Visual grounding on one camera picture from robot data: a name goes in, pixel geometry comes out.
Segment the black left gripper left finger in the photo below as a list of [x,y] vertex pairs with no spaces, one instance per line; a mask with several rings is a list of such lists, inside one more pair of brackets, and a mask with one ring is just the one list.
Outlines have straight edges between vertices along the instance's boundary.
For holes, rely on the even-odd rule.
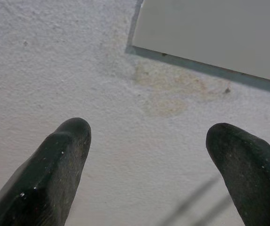
[[0,226],[63,226],[91,144],[90,125],[71,118],[48,135],[0,190]]

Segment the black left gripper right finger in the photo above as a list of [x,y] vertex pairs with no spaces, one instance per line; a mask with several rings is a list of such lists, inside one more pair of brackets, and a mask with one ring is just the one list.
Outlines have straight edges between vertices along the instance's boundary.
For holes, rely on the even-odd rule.
[[246,226],[270,226],[270,145],[228,123],[213,125],[207,151]]

